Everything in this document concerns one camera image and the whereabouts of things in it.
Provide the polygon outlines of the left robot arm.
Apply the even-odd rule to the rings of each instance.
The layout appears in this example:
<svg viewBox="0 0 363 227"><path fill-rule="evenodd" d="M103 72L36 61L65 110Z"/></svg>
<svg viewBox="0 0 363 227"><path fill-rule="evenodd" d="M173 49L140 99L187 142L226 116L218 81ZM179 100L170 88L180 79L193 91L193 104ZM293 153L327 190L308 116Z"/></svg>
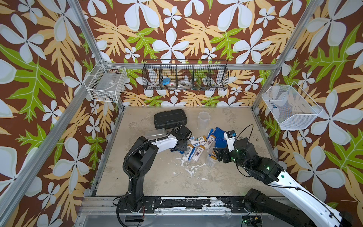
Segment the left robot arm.
<svg viewBox="0 0 363 227"><path fill-rule="evenodd" d="M191 136L190 129L177 124L170 132L153 136L152 139L141 136L136 140L123 161L123 171L129 179L128 190L125 195L117 197L118 201L114 203L121 226L126 226L126 220L120 217L121 214L144 215L154 212L156 199L145 196L143 192L145 175L150 171L158 153L166 150L186 150Z"/></svg>

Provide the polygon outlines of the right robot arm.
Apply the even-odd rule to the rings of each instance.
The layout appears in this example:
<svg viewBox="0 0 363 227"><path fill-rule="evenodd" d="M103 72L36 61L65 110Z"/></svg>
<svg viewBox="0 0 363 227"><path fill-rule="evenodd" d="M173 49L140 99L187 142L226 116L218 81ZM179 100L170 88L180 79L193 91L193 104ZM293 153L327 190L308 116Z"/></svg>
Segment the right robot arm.
<svg viewBox="0 0 363 227"><path fill-rule="evenodd" d="M296 206L292 208L250 189L244 196L244 207L249 212L268 213L294 227L352 226L342 213L298 184L280 164L260 157L247 138L235 141L231 148L214 148L212 153L220 162L233 162L243 168L249 177L277 190Z"/></svg>

